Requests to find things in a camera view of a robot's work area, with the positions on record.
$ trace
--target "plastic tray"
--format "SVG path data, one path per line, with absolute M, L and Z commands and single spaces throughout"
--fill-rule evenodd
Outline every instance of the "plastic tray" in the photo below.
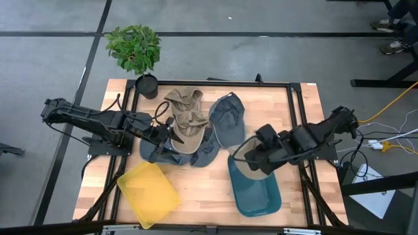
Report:
M 145 229 L 180 203 L 177 192 L 156 164 L 139 163 L 118 179 L 118 185 Z
M 251 180 L 245 177 L 228 157 L 228 169 L 231 176 L 236 207 L 247 217 L 274 213 L 280 209 L 281 196 L 274 173 L 263 180 Z

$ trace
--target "sneaker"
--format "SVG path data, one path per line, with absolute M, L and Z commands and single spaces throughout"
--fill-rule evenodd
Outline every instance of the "sneaker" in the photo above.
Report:
M 372 29 L 393 33 L 393 31 L 397 31 L 399 29 L 399 25 L 397 23 L 393 23 L 393 19 L 384 19 L 375 22 L 370 22 L 370 26 Z
M 398 52 L 402 52 L 410 47 L 410 45 L 403 43 L 401 40 L 395 40 L 390 44 L 380 46 L 379 51 L 385 55 L 392 55 Z

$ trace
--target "black plant pot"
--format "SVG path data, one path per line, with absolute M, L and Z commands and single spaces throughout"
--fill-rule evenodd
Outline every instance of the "black plant pot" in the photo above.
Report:
M 145 74 L 137 79 L 135 89 L 145 98 L 154 99 L 158 95 L 158 80 L 151 74 Z

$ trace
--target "yellow cable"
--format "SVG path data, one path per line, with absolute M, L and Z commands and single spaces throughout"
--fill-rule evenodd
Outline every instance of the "yellow cable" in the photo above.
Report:
M 391 147 L 398 147 L 398 148 L 402 148 L 402 146 L 395 145 L 395 144 L 391 144 Z M 411 148 L 404 147 L 404 149 L 406 149 L 406 150 L 408 150 L 408 151 L 411 151 L 411 152 L 412 152 L 412 153 L 414 153 L 414 154 L 418 154 L 416 151 L 413 151 Z
M 392 105 L 394 102 L 398 101 L 398 99 L 400 99 L 402 96 L 404 96 L 410 89 L 412 89 L 417 84 L 418 84 L 418 82 L 414 83 L 412 86 L 410 86 L 404 92 L 402 92 L 402 94 L 400 94 L 396 99 L 394 99 L 392 102 L 390 102 L 385 108 L 382 108 L 382 110 L 380 110 L 378 113 L 376 113 L 373 117 L 371 117 L 371 118 L 369 118 L 367 120 L 358 121 L 358 122 L 359 123 L 366 123 L 366 122 L 372 121 L 374 118 L 376 118 L 377 116 L 379 116 L 383 111 L 385 111 L 388 107 L 390 107 L 390 105 Z

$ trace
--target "green leaves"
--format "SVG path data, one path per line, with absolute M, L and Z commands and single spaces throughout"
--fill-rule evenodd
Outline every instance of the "green leaves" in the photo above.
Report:
M 159 61 L 161 39 L 147 26 L 131 25 L 122 30 L 117 27 L 104 36 L 109 41 L 109 56 L 117 59 L 117 65 L 127 72 L 145 74 Z

